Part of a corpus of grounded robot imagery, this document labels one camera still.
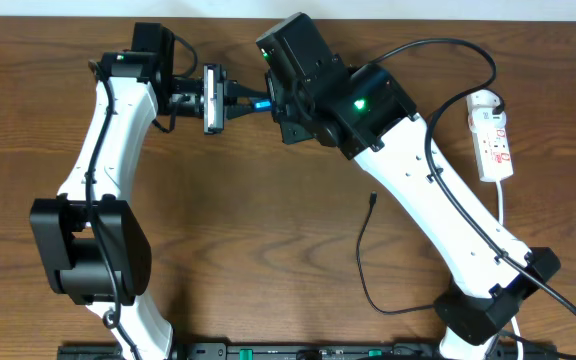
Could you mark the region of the Galaxy S25+ smartphone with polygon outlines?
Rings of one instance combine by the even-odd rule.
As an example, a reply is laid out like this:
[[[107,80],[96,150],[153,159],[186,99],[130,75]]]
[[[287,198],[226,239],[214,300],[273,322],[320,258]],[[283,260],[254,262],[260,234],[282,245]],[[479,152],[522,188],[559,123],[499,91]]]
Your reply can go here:
[[[272,110],[272,101],[270,99],[254,99],[251,104],[254,112],[269,112]]]

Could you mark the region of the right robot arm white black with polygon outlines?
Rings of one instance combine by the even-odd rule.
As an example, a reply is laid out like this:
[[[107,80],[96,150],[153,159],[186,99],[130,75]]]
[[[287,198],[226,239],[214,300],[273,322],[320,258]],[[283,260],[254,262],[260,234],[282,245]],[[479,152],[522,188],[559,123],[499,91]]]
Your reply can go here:
[[[446,326],[436,355],[494,356],[503,328],[559,270],[554,252],[527,246],[486,209],[380,60],[346,66],[300,12],[256,44],[283,142],[338,149],[400,203],[446,263],[451,281],[433,304]]]

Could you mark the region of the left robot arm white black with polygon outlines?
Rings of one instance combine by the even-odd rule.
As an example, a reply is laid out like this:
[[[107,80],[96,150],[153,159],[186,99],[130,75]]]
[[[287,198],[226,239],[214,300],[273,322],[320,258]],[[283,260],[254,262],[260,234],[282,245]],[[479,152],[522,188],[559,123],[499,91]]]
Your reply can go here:
[[[148,130],[162,117],[195,117],[217,134],[226,121],[272,105],[218,64],[204,65],[201,77],[175,74],[179,42],[163,25],[139,22],[128,49],[90,63],[96,103],[78,159],[56,196],[30,210],[51,289],[96,314],[117,340],[105,359],[176,359],[183,351],[149,292],[151,247],[130,205]]]

